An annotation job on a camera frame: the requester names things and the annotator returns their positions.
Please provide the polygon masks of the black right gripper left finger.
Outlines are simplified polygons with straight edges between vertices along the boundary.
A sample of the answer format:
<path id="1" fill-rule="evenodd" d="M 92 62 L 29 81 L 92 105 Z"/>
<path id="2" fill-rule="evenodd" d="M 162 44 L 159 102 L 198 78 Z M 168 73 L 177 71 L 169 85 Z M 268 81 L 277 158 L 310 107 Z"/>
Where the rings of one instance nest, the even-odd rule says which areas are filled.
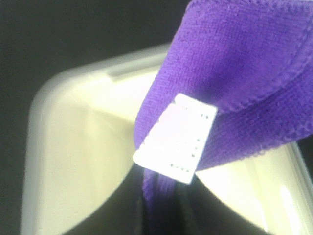
<path id="1" fill-rule="evenodd" d="M 142 180 L 143 168 L 133 165 L 117 190 L 99 208 L 100 235 L 145 234 Z"/>

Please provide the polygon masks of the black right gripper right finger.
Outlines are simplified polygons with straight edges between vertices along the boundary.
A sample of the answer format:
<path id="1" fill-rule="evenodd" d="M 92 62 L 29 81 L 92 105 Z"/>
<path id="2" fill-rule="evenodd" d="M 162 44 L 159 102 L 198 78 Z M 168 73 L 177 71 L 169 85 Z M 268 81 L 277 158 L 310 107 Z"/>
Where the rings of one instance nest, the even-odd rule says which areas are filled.
<path id="1" fill-rule="evenodd" d="M 177 197 L 187 235 L 237 235 L 234 211 L 203 184 L 194 179 L 189 185 L 177 183 Z"/>

